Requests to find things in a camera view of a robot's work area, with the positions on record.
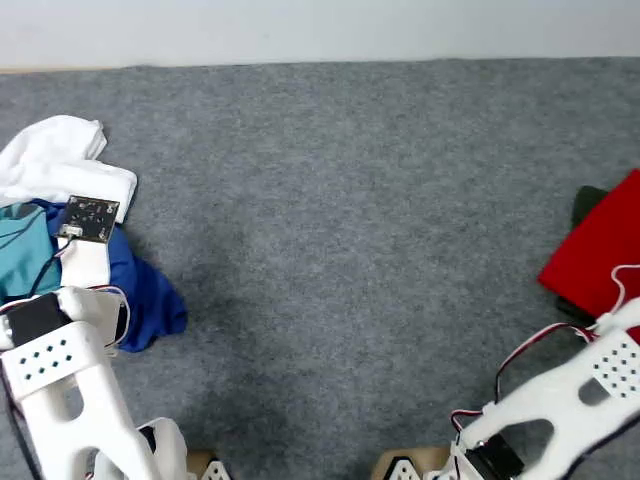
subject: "white towel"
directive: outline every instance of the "white towel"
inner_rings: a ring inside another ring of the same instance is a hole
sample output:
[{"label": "white towel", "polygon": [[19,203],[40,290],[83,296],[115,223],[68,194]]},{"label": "white towel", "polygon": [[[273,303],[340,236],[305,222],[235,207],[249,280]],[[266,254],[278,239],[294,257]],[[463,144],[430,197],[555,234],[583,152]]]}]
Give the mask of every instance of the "white towel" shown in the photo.
[{"label": "white towel", "polygon": [[116,221],[122,223],[138,179],[96,160],[106,144],[97,120],[58,115],[25,128],[0,152],[0,207],[82,195],[120,202]]}]

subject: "blue cloth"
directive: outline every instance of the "blue cloth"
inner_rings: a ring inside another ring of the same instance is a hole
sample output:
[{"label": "blue cloth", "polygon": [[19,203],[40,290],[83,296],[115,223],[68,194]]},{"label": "blue cloth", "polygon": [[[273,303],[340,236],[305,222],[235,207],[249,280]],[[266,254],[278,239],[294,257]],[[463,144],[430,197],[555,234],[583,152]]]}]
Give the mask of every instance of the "blue cloth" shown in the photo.
[{"label": "blue cloth", "polygon": [[[54,235],[62,222],[64,203],[33,200],[46,211],[49,234]],[[136,257],[124,232],[116,226],[109,240],[110,284],[126,294],[131,308],[129,332],[120,348],[129,352],[143,350],[156,337],[182,333],[187,326],[187,310],[182,298],[167,277]]]},{"label": "blue cloth", "polygon": [[[0,304],[27,295],[55,251],[44,214],[43,208],[30,203],[0,209]],[[36,293],[48,293],[59,286],[60,266],[53,262]]]}]

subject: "circuit board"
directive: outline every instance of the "circuit board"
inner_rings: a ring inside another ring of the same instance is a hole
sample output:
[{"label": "circuit board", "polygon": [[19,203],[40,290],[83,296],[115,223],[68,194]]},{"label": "circuit board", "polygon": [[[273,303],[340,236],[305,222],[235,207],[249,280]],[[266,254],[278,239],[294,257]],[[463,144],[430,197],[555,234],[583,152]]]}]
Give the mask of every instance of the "circuit board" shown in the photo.
[{"label": "circuit board", "polygon": [[120,202],[99,198],[69,197],[57,237],[108,243]]}]

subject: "red and white wire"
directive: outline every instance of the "red and white wire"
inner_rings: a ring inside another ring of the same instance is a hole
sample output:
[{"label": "red and white wire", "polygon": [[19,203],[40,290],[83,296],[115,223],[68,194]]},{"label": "red and white wire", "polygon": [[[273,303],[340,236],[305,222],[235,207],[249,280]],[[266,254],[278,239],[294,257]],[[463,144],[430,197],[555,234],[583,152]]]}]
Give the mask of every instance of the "red and white wire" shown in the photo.
[{"label": "red and white wire", "polygon": [[458,421],[458,419],[456,417],[462,416],[462,417],[479,417],[480,415],[482,415],[482,411],[481,410],[465,410],[462,408],[459,408],[457,410],[454,410],[453,412],[451,412],[451,414],[449,415],[449,419],[451,420],[451,423],[453,424],[453,428],[455,428],[458,433],[460,433],[462,431],[462,425],[460,424],[460,422]]},{"label": "red and white wire", "polygon": [[531,337],[529,337],[527,340],[525,340],[518,348],[516,348],[513,352],[511,352],[511,354],[504,360],[504,362],[502,362],[502,364],[500,365],[500,368],[498,368],[498,373],[496,373],[496,383],[495,383],[496,402],[498,402],[500,400],[500,398],[501,398],[500,375],[502,374],[504,369],[507,367],[507,365],[509,365],[513,360],[515,360],[518,356],[520,356],[524,351],[529,349],[529,347],[531,347],[532,345],[538,343],[540,340],[545,338],[547,335],[555,332],[556,330],[560,330],[560,329],[563,329],[563,328],[570,328],[571,330],[573,330],[576,333],[576,335],[581,337],[586,343],[591,343],[596,338],[598,338],[598,336],[595,333],[591,332],[590,330],[587,330],[586,328],[578,327],[578,326],[572,325],[570,323],[565,323],[565,322],[552,323],[551,325],[548,325],[545,328],[543,328],[542,330],[534,333],[533,335],[531,335]]}]

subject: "carpet floor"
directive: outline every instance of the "carpet floor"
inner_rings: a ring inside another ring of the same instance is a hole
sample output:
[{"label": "carpet floor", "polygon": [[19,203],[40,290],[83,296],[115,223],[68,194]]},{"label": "carpet floor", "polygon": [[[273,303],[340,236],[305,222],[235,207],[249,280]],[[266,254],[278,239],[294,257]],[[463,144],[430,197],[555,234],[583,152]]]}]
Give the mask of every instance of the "carpet floor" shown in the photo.
[{"label": "carpet floor", "polygon": [[[565,318],[536,275],[577,189],[638,163],[640,59],[0,76],[0,144],[59,113],[105,124],[100,159],[140,180],[125,230],[190,311],[114,361],[134,420],[174,418],[238,480],[366,479],[446,445]],[[505,389],[578,348],[558,334]],[[639,441],[573,478],[637,478]],[[27,478],[4,418],[0,477]]]}]

